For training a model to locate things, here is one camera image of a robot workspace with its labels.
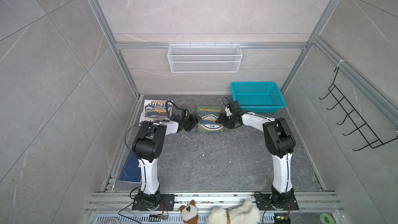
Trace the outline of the green tank top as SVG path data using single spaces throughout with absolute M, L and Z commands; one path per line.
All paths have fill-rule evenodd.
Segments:
M 224 126 L 217 123 L 221 113 L 220 105 L 198 105 L 198 131 L 200 133 L 223 133 Z

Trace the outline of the teal plastic basket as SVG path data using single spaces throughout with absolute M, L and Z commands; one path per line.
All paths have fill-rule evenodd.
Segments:
M 232 82 L 231 92 L 234 101 L 238 101 L 246 111 L 275 113 L 286 107 L 285 99 L 274 82 Z

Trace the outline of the white navy-trimmed tank top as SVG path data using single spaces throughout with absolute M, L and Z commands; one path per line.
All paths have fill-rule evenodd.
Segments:
M 169 120 L 172 109 L 173 105 L 170 102 L 166 103 L 166 100 L 144 100 L 140 122 L 163 122 Z

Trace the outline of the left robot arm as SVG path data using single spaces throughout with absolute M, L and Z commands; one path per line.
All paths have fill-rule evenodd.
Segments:
M 134 197 L 134 205 L 156 209 L 161 204 L 157 163 L 167 135 L 182 130 L 191 131 L 199 123 L 197 115 L 179 108 L 171 100 L 148 100 L 138 123 L 140 129 L 131 145 L 124 139 L 127 148 L 138 159 L 141 168 L 141 187 Z

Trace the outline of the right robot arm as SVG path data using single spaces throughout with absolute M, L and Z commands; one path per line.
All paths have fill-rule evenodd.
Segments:
M 291 182 L 291 158 L 296 141 L 285 118 L 269 118 L 245 111 L 238 101 L 225 105 L 225 112 L 220 114 L 216 123 L 236 129 L 243 125 L 263 132 L 265 145 L 272 155 L 274 179 L 272 184 L 271 204 L 282 209 L 294 199 Z

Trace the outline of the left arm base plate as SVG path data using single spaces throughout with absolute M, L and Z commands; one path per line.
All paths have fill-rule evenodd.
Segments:
M 132 210 L 135 211 L 172 211 L 174 209 L 174 194 L 137 194 L 134 197 Z

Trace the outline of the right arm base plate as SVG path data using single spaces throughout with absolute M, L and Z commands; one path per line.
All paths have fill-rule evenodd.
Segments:
M 260 192 L 255 192 L 254 197 L 257 208 L 261 211 L 265 210 L 298 211 L 299 210 L 299 205 L 295 196 L 292 196 L 290 199 L 288 198 L 280 199 L 279 197 L 274 196 L 272 194 L 263 194 Z

